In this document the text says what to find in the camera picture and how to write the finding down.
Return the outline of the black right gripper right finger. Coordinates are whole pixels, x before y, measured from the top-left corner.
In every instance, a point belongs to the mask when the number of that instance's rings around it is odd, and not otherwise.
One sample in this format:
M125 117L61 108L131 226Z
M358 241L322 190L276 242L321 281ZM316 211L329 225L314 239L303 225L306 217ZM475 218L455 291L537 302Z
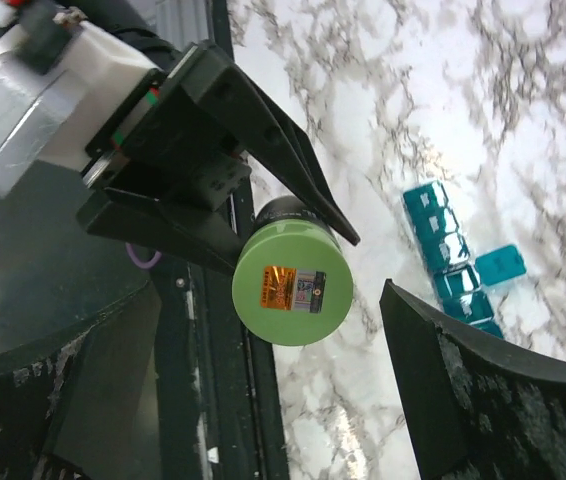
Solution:
M566 362L455 320L397 286L384 333L423 479L566 479Z

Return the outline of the green pill bottle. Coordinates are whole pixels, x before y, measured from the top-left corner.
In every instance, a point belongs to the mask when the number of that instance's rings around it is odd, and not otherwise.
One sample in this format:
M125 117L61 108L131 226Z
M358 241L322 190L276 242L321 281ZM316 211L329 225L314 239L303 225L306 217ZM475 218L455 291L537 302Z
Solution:
M330 227L292 195L264 205L232 278L245 327L271 344L309 345L340 327L353 296L352 273Z

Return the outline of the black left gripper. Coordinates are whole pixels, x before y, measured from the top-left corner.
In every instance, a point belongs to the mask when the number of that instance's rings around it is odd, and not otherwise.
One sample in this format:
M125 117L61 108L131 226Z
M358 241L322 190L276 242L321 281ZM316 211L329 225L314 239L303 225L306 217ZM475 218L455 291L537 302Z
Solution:
M189 44L169 70L153 67L126 90L86 146L85 179L111 189L92 193L78 223L90 235L232 275L243 242L205 210L248 176L237 159L244 150L343 238L360 242L307 134L213 42Z

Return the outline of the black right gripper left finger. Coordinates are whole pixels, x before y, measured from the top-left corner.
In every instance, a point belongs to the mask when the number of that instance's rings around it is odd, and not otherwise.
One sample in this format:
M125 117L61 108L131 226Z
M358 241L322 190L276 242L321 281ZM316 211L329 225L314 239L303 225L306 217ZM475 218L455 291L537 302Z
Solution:
M152 283L0 353L0 479L123 479L161 302Z

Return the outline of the teal weekly pill organizer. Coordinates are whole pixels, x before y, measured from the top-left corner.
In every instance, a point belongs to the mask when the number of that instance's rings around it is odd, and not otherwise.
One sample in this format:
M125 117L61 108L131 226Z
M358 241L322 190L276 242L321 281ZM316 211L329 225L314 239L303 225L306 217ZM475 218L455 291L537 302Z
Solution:
M438 180L405 191L402 199L442 311L502 339L486 289L527 273L519 249L509 244L474 256L445 187Z

